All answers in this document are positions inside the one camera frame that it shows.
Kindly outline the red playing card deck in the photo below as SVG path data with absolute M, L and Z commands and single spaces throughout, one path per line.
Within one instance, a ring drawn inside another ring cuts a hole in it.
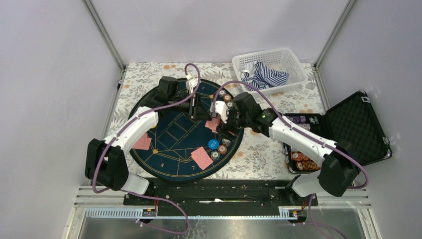
M 196 120 L 197 119 L 197 112 L 198 112 L 198 99 L 197 94 L 195 93 L 190 98 L 190 108 L 189 108 L 189 115 L 191 119 Z

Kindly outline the red chip stack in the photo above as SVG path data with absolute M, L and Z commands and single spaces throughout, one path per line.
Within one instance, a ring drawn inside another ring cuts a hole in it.
M 220 153 L 220 154 L 222 154 L 222 155 L 224 155 L 224 154 L 226 154 L 227 153 L 227 147 L 226 147 L 226 145 L 220 145 L 218 148 L 217 148 L 217 150 L 218 150 L 218 152 Z
M 232 100 L 232 97 L 231 97 L 231 95 L 229 95 L 229 94 L 225 94 L 225 95 L 223 96 L 223 100 L 224 100 L 225 102 L 230 102 L 230 101 Z

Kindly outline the grey chip stack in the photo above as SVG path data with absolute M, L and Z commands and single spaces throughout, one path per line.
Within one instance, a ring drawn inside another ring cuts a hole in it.
M 224 97 L 224 95 L 226 94 L 226 92 L 225 92 L 225 90 L 220 90 L 219 92 L 218 92 L 218 95 L 220 96 L 220 97 Z
M 222 144 L 224 144 L 226 146 L 229 146 L 231 144 L 231 141 L 229 139 L 225 139 L 225 138 L 223 138 L 221 142 L 222 142 Z

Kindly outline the red card seat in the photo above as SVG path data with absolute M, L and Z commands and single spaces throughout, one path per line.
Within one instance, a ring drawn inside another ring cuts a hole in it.
M 205 170 L 212 165 L 213 160 L 209 157 L 208 153 L 203 147 L 199 147 L 191 153 L 191 158 L 199 166 L 201 170 Z
M 210 129 L 213 133 L 217 133 L 217 128 L 219 127 L 221 122 L 220 116 L 211 118 L 211 120 L 206 121 L 205 127 Z
M 152 138 L 148 136 L 148 133 L 145 133 L 134 145 L 133 149 L 136 150 L 149 150 L 150 143 Z

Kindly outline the blue small blind button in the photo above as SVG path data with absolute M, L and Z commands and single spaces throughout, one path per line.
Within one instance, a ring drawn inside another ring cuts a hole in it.
M 216 149 L 218 149 L 218 147 L 219 147 L 219 141 L 218 141 L 218 140 L 216 140 L 216 139 L 211 139 L 211 140 L 208 142 L 208 147 L 209 147 L 210 149 L 212 149 L 212 150 L 216 150 Z

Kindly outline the green blue 50 chip stack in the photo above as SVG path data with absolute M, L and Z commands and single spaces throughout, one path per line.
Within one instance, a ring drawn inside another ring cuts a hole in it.
M 217 150 L 214 150 L 210 153 L 210 157 L 213 161 L 217 161 L 220 159 L 220 153 Z

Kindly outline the red card bottom seat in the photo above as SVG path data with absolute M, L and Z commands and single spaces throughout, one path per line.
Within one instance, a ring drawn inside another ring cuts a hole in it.
M 205 170 L 212 165 L 213 160 L 209 157 L 208 153 L 203 147 L 199 147 L 191 153 L 191 158 L 199 166 L 201 170 Z

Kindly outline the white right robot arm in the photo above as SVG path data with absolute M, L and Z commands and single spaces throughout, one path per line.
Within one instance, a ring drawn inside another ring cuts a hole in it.
M 210 113 L 220 116 L 222 132 L 230 135 L 243 128 L 279 140 L 297 149 L 320 167 L 320 170 L 295 177 L 285 192 L 288 203 L 298 205 L 306 196 L 327 192 L 341 197 L 362 171 L 350 157 L 348 144 L 325 139 L 281 115 L 274 107 L 262 109 L 250 93 L 241 93 L 233 99 L 236 109 L 225 102 L 213 100 Z

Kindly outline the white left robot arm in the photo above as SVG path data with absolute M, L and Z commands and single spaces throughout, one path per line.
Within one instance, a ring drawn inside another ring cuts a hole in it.
M 115 133 L 104 139 L 92 139 L 88 144 L 85 176 L 92 181 L 95 193 L 123 191 L 134 193 L 144 205 L 154 200 L 149 181 L 129 172 L 126 158 L 135 144 L 159 122 L 164 113 L 177 111 L 188 113 L 194 119 L 205 120 L 207 111 L 200 106 L 198 89 L 201 78 L 187 75 L 185 79 L 162 77 L 159 84 L 148 96 L 143 105 Z

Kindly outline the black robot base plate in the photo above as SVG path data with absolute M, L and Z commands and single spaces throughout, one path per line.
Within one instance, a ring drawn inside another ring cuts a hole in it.
M 181 212 L 163 201 L 168 199 L 194 216 L 278 216 L 279 207 L 305 209 L 318 205 L 316 198 L 301 198 L 288 188 L 286 180 L 203 179 L 191 183 L 167 183 L 151 179 L 145 195 L 125 196 L 125 206 L 151 206 L 159 216 L 180 216 Z

